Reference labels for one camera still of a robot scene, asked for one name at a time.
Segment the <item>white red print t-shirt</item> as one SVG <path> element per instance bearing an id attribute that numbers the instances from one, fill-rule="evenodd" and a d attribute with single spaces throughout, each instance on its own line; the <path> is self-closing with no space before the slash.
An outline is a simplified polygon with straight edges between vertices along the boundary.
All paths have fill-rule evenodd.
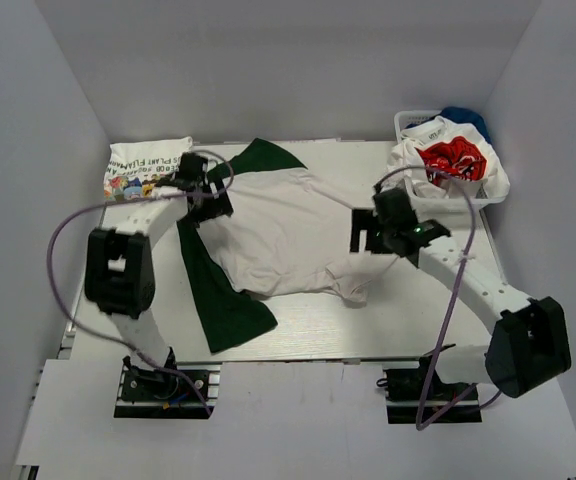
<path id="1" fill-rule="evenodd" d="M 438 115 L 402 130 L 401 136 L 386 168 L 408 169 L 392 176 L 390 184 L 408 179 L 421 198 L 459 198 L 454 184 L 437 173 L 441 170 L 473 197 L 482 192 L 488 199 L 499 199 L 509 193 L 510 182 L 499 156 L 474 124 Z"/>

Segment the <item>white green raglan t-shirt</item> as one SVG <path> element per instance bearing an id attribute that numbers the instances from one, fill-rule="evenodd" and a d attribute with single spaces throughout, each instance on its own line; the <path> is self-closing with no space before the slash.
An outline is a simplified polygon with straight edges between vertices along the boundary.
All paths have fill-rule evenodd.
<path id="1" fill-rule="evenodd" d="M 351 194 L 316 176 L 297 157 L 254 139 L 229 165 L 208 173 L 228 190 L 231 215 L 177 223 L 181 257 L 208 349 L 217 354 L 273 330 L 263 298 L 334 294 L 351 304 L 396 262 L 350 251 Z"/>

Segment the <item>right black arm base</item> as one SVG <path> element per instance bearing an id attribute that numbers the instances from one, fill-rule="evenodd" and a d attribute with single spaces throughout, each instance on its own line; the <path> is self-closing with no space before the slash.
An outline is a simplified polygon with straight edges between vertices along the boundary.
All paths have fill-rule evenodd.
<path id="1" fill-rule="evenodd" d="M 376 388 L 385 394 L 387 421 L 390 425 L 415 425 L 426 373 L 418 362 L 386 364 Z M 446 404 L 467 390 L 465 383 L 444 384 L 433 376 L 422 420 L 426 421 Z M 482 422 L 479 396 L 471 391 L 459 403 L 436 420 L 439 424 L 476 424 Z"/>

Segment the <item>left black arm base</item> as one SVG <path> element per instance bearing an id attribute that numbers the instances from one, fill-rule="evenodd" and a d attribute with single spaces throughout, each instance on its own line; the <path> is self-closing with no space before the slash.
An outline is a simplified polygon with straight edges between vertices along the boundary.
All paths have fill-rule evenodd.
<path id="1" fill-rule="evenodd" d="M 181 365 L 193 386 L 174 375 L 139 368 L 123 359 L 114 414 L 116 419 L 207 420 L 218 397 L 218 365 Z"/>

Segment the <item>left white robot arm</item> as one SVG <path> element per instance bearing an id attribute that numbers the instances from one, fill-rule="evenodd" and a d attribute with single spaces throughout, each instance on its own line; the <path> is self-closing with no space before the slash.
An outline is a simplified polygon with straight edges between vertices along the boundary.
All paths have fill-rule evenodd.
<path id="1" fill-rule="evenodd" d="M 234 171 L 229 162 L 208 150 L 186 152 L 177 169 L 155 183 L 127 219 L 88 236 L 84 293 L 114 324 L 119 343 L 133 361 L 150 368 L 145 387 L 167 399 L 179 387 L 172 369 L 172 348 L 164 341 L 151 306 L 156 292 L 153 248 L 177 222 L 193 228 L 208 220 L 231 216 L 227 194 Z"/>

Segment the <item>blue t-shirt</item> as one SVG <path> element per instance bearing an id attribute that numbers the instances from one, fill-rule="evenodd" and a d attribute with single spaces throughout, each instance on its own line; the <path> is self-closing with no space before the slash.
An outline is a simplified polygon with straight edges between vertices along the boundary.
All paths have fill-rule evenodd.
<path id="1" fill-rule="evenodd" d="M 457 124 L 472 124 L 487 143 L 492 143 L 487 124 L 479 113 L 468 108 L 448 106 L 439 115 Z"/>

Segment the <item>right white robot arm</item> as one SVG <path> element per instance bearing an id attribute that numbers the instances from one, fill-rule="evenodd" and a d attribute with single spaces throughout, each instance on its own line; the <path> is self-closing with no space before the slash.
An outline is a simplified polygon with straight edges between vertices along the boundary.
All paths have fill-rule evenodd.
<path id="1" fill-rule="evenodd" d="M 482 346 L 453 346 L 422 361 L 421 390 L 440 399 L 456 384 L 491 384 L 518 398 L 572 366 L 563 308 L 512 287 L 458 246 L 435 219 L 419 220 L 400 188 L 381 191 L 374 207 L 351 217 L 353 253 L 394 254 L 452 290 L 490 334 Z"/>

